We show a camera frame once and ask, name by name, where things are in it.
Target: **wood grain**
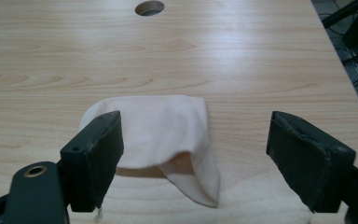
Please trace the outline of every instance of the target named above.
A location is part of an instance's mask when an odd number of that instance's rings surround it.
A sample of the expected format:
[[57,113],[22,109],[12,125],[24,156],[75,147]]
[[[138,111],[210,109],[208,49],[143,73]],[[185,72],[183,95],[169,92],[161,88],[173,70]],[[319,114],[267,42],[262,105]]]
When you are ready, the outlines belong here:
[[358,97],[311,2],[163,0],[152,17],[135,14],[141,2],[0,0],[0,196],[21,167],[57,161],[97,101],[185,94],[207,101],[219,207],[117,175],[101,223],[343,223],[345,207],[310,213],[265,153],[273,110],[358,153]]

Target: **wooden table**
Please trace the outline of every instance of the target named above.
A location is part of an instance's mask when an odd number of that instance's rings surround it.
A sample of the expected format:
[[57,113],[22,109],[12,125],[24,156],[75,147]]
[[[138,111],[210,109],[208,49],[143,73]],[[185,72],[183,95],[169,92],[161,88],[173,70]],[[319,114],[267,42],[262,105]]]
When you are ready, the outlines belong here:
[[142,0],[0,0],[0,196],[21,167],[58,161],[97,101],[185,94],[208,104],[219,207],[160,175],[117,175],[101,223],[343,223],[345,208],[313,215],[265,153],[273,110],[358,153],[358,97],[311,1],[162,2],[142,17]]

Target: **cloth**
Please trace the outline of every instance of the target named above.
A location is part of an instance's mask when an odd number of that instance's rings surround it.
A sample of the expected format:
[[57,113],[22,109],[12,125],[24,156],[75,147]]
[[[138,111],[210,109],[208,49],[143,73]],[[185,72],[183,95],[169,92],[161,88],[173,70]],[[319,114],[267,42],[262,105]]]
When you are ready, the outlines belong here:
[[87,110],[80,130],[114,110],[120,111],[124,140],[117,168],[157,166],[187,197],[217,206],[220,173],[211,151],[203,99],[184,95],[105,99]]

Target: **dark floor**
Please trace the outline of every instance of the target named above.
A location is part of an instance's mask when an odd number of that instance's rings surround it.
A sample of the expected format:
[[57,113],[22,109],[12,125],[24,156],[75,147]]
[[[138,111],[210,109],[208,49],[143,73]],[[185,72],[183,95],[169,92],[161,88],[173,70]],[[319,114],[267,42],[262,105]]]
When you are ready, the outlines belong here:
[[[334,0],[312,0],[312,3],[321,20],[338,10],[338,6]],[[336,48],[337,55],[339,56],[340,60],[343,61],[348,76],[353,83],[353,87],[358,93],[358,58],[355,58],[355,60],[348,60],[354,56],[358,56],[358,49],[348,49],[345,47],[342,41],[342,36],[346,33],[346,31],[355,20],[357,13],[354,13],[346,19],[332,25],[330,29],[326,30],[326,32],[330,36],[330,39]]]

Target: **napkin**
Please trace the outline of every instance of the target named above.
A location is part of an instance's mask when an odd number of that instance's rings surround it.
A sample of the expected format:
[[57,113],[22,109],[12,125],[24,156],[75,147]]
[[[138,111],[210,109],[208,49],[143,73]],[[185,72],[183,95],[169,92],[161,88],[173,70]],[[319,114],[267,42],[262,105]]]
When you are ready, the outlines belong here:
[[220,173],[209,140],[205,100],[184,95],[127,96],[101,100],[80,122],[119,110],[124,154],[117,168],[157,166],[196,203],[216,207]]

